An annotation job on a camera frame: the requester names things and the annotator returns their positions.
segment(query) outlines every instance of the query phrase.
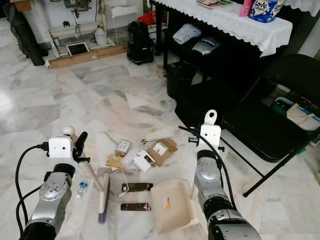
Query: marble floor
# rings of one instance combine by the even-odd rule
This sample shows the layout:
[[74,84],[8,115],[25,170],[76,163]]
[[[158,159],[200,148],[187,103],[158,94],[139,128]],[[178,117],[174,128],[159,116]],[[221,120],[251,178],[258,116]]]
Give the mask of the marble floor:
[[[21,153],[30,146],[61,135],[62,128],[67,125],[73,126],[78,135],[88,132],[84,151],[91,157],[95,170],[104,166],[107,155],[121,139],[132,141],[134,152],[139,149],[137,141],[140,139],[153,141],[171,137],[177,142],[178,151],[164,166],[153,168],[148,174],[141,175],[140,180],[153,180],[157,184],[178,178],[192,184],[195,146],[188,143],[188,134],[178,129],[182,123],[174,113],[175,106],[175,101],[166,93],[161,56],[155,57],[153,63],[140,66],[129,62],[125,54],[119,54],[49,70],[44,66],[33,66],[25,58],[13,44],[7,21],[0,19],[1,239],[19,239],[14,176]],[[263,173],[274,167],[258,158],[229,132],[223,131],[222,136]],[[238,210],[263,240],[320,239],[320,186],[315,178],[318,169],[310,164],[319,163],[319,147],[308,146],[247,198],[242,193],[260,179],[259,175],[227,146],[222,158],[229,171]],[[19,174],[22,193],[39,186],[51,169],[50,160],[43,151],[28,153]],[[80,171],[73,178],[73,193],[85,174]],[[34,194],[26,199],[29,216],[38,198]],[[93,205],[89,198],[90,193],[79,201],[72,197],[58,239],[92,239],[98,230],[96,226],[86,227],[89,224],[86,216],[96,214],[91,212]],[[149,230],[136,239],[206,239],[206,230],[200,228],[189,227],[181,234],[160,237],[154,226],[148,226]],[[130,236],[113,233],[113,237],[102,235],[99,239],[123,240]]]

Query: brush handle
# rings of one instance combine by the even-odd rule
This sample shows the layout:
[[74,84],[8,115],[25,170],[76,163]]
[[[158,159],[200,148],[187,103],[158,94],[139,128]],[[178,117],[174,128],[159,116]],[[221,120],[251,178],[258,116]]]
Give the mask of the brush handle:
[[99,179],[98,179],[97,175],[95,174],[95,171],[93,170],[91,164],[89,162],[85,162],[84,166],[85,166],[86,170],[88,171],[89,175],[93,178],[93,181],[94,181],[96,187],[99,189],[99,192],[103,193],[104,189],[101,186],[101,183],[99,182]]

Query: white chair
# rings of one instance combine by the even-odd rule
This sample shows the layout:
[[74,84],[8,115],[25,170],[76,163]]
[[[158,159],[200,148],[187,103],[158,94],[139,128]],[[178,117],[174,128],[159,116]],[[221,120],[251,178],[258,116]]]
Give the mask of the white chair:
[[128,15],[137,14],[138,13],[137,6],[128,6],[127,0],[111,0],[111,1],[107,1],[105,4],[109,7],[109,9],[111,11],[116,44],[118,45],[119,42],[118,42],[118,35],[117,35],[115,18],[120,17],[120,16],[127,16],[127,24],[129,24]]

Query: book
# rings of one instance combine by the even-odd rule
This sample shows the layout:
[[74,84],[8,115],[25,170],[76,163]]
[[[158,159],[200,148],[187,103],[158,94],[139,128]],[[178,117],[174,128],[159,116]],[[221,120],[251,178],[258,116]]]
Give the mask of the book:
[[208,9],[217,9],[230,6],[233,2],[228,0],[196,0],[196,3]]

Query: sticker label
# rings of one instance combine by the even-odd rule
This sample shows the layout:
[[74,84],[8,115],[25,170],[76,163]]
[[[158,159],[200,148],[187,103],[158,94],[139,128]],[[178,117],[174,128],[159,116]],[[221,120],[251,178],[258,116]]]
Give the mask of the sticker label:
[[153,150],[155,150],[160,156],[162,156],[163,154],[165,154],[165,152],[168,150],[169,148],[167,148],[162,142],[158,142],[154,147]]
[[170,204],[170,199],[168,197],[162,199],[162,208],[164,210],[169,210],[171,209],[171,204]]

